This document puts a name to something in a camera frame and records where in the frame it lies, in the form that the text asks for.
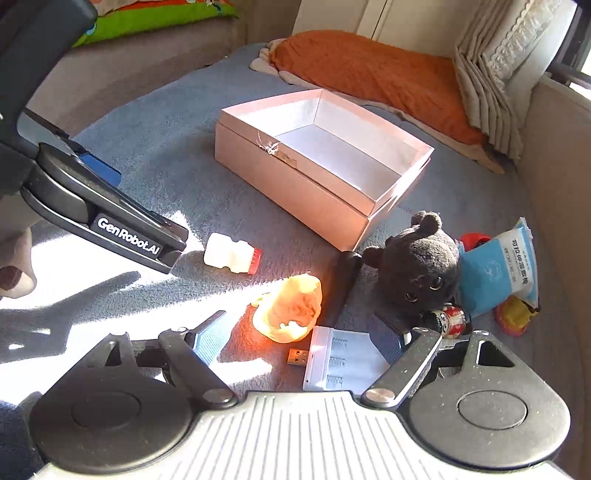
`metal screw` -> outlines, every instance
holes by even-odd
[[[387,388],[372,388],[365,392],[365,398],[373,403],[386,404],[392,402],[396,395],[392,390]]]
[[[211,405],[226,405],[234,399],[234,392],[227,388],[212,388],[203,394],[203,399]]]

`white ribbed plate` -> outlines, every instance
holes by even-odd
[[[54,465],[41,480],[96,478]],[[398,417],[355,403],[348,392],[250,393],[244,403],[202,415],[193,431],[152,465],[109,480],[394,480],[569,478],[550,463],[514,473],[449,465],[423,450]]]

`colorful pillow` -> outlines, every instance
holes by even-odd
[[[107,13],[118,10],[136,2],[149,2],[150,0],[90,0],[96,11],[99,13],[99,17],[105,16]]]
[[[74,46],[211,17],[237,17],[237,13],[227,0],[140,1],[99,17]]]

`open box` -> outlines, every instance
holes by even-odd
[[[222,110],[215,158],[339,250],[354,250],[433,148],[326,90]]]

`white plastic bottle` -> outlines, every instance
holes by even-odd
[[[207,240],[203,261],[216,268],[229,267],[234,273],[255,274],[262,252],[244,240],[233,242],[227,235],[212,233]]]

